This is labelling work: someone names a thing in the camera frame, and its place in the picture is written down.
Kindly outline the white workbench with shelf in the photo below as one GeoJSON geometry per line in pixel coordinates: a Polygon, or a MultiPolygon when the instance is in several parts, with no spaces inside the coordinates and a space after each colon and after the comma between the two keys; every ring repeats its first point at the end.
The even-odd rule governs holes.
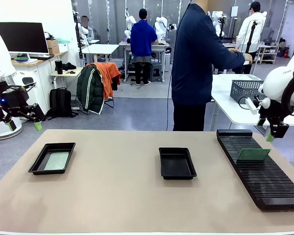
{"type": "MultiPolygon", "coordinates": [[[[130,44],[127,42],[119,42],[119,46],[121,46],[123,48],[123,56],[124,56],[124,78],[125,81],[127,81],[128,79],[128,56],[129,53],[131,51],[131,47],[130,44]]],[[[168,43],[166,43],[165,45],[152,45],[151,46],[151,51],[152,52],[158,52],[161,55],[161,68],[162,68],[162,72],[161,72],[161,78],[162,78],[162,83],[165,83],[165,78],[164,78],[164,74],[165,74],[165,52],[166,52],[166,48],[170,47],[170,45],[168,43]]]]}

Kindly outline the black ESD tray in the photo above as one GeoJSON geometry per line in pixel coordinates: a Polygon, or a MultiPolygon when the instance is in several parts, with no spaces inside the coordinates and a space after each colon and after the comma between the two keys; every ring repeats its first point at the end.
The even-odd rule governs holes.
{"type": "Polygon", "coordinates": [[[197,176],[188,148],[159,148],[161,176],[164,180],[192,180],[197,176]]]}
{"type": "Polygon", "coordinates": [[[75,145],[75,142],[45,144],[28,173],[33,175],[64,174],[75,145]]]}

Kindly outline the white shelf rack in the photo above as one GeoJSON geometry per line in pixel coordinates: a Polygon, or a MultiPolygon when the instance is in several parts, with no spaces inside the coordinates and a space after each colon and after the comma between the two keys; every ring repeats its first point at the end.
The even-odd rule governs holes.
{"type": "Polygon", "coordinates": [[[259,64],[274,64],[279,51],[279,46],[260,45],[257,56],[259,64]]]}

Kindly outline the black computer monitor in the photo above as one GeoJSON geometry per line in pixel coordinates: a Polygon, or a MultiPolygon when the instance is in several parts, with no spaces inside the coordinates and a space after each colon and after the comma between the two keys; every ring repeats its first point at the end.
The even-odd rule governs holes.
{"type": "Polygon", "coordinates": [[[0,36],[11,53],[49,54],[41,23],[0,22],[0,36]]]}

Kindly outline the person in navy jacket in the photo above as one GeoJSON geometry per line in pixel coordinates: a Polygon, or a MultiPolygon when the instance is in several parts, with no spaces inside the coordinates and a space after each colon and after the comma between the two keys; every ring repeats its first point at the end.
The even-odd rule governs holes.
{"type": "Polygon", "coordinates": [[[199,0],[187,7],[179,24],[171,71],[174,131],[203,131],[211,101],[213,67],[221,69],[228,48],[217,36],[199,0]]]}

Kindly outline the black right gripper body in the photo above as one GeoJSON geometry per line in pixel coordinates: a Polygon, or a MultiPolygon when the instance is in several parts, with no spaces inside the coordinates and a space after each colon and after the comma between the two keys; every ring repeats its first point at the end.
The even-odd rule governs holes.
{"type": "Polygon", "coordinates": [[[282,104],[276,100],[270,100],[270,106],[267,108],[267,120],[270,125],[281,125],[285,118],[285,110],[282,104]]]}

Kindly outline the person's right forearm navy sleeve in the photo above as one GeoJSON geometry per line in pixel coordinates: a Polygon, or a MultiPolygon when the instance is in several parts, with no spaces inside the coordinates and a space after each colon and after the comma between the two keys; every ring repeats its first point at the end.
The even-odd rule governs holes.
{"type": "Polygon", "coordinates": [[[235,69],[241,67],[245,63],[244,54],[239,51],[227,51],[225,58],[222,59],[221,69],[235,69]]]}

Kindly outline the large white table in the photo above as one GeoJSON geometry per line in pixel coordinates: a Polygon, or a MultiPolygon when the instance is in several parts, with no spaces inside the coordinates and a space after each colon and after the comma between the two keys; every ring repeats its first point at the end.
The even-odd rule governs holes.
{"type": "Polygon", "coordinates": [[[210,130],[214,131],[218,111],[222,110],[233,124],[255,126],[259,115],[253,115],[249,110],[242,109],[236,101],[230,97],[232,80],[235,74],[214,74],[211,96],[215,102],[210,130]]]}

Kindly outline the black keyboard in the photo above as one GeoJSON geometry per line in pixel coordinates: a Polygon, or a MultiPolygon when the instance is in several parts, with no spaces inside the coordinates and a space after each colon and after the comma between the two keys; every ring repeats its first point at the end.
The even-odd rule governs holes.
{"type": "Polygon", "coordinates": [[[30,55],[29,57],[30,57],[30,59],[37,59],[37,60],[45,61],[45,60],[53,58],[54,55],[53,54],[52,55],[45,55],[45,56],[32,56],[32,55],[30,55]]]}

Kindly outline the grey mesh basket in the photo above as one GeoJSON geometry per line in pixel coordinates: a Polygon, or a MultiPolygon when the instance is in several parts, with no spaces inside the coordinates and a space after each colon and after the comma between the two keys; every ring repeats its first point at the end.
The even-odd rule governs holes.
{"type": "Polygon", "coordinates": [[[230,97],[238,104],[245,104],[247,98],[253,99],[255,96],[264,99],[265,96],[259,92],[262,84],[261,80],[233,80],[230,97]]]}

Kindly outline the black backpack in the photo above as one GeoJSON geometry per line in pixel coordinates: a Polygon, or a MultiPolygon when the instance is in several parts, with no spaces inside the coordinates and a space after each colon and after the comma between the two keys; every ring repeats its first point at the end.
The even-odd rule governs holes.
{"type": "Polygon", "coordinates": [[[66,88],[52,89],[49,95],[49,120],[54,118],[74,118],[78,115],[71,108],[71,92],[66,88]]]}

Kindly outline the white background table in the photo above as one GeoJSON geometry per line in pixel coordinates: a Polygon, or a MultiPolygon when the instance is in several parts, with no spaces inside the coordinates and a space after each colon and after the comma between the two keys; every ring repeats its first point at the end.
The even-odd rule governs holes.
{"type": "Polygon", "coordinates": [[[80,63],[82,66],[86,65],[87,59],[84,58],[86,54],[89,54],[95,63],[98,61],[100,55],[104,56],[105,62],[109,62],[109,56],[111,56],[118,47],[119,45],[115,44],[92,44],[84,46],[81,49],[80,63]]]}

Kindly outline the dark green striped jacket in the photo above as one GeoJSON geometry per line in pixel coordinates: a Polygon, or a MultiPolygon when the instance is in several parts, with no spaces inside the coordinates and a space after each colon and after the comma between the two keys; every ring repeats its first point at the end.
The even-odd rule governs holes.
{"type": "Polygon", "coordinates": [[[104,105],[102,75],[95,64],[84,67],[77,80],[76,96],[83,111],[101,114],[104,105]]]}

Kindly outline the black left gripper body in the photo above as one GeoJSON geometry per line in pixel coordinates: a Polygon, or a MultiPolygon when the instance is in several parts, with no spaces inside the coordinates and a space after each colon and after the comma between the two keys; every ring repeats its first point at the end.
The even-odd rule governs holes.
{"type": "Polygon", "coordinates": [[[24,116],[28,114],[28,99],[27,92],[13,90],[1,95],[0,105],[11,116],[24,116]]]}

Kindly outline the black tripod stand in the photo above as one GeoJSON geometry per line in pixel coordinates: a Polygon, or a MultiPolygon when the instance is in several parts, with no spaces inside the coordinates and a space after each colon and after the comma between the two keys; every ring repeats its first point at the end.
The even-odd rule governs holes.
{"type": "Polygon", "coordinates": [[[249,49],[250,49],[250,46],[251,46],[251,41],[252,41],[253,33],[254,33],[254,30],[255,30],[255,27],[257,26],[257,24],[258,23],[254,20],[253,21],[253,24],[252,24],[252,27],[251,27],[251,32],[250,32],[250,36],[249,36],[249,39],[248,39],[248,43],[246,45],[245,53],[249,53],[249,49]]]}

